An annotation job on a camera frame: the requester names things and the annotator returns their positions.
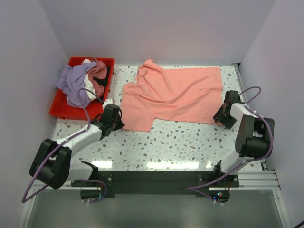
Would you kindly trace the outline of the salmon pink t shirt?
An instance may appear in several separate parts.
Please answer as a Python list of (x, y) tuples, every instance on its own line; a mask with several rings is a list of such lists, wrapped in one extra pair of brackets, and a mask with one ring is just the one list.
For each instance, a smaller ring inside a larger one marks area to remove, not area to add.
[(214, 125), (222, 91), (219, 67), (163, 69), (147, 60), (122, 88), (124, 129), (148, 132), (155, 119)]

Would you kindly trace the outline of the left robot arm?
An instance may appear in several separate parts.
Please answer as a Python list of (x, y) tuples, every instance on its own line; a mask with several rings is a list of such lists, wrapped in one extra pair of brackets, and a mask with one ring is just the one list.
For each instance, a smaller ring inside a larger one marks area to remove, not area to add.
[(66, 138), (44, 140), (29, 169), (30, 176), (53, 189), (59, 189), (67, 181), (80, 180), (87, 186), (96, 185), (98, 168), (85, 161), (72, 163), (72, 157), (123, 126), (120, 107), (115, 104), (106, 105), (104, 112), (83, 129)]

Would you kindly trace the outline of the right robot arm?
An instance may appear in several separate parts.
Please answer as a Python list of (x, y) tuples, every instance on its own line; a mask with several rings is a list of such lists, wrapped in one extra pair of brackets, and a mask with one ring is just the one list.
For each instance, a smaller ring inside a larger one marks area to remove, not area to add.
[(237, 91), (226, 92), (223, 105), (213, 120), (227, 129), (236, 123), (240, 125), (234, 152), (217, 163), (208, 176), (208, 182), (221, 187), (248, 163), (267, 158), (272, 153), (275, 121), (251, 110), (247, 103), (241, 101)]

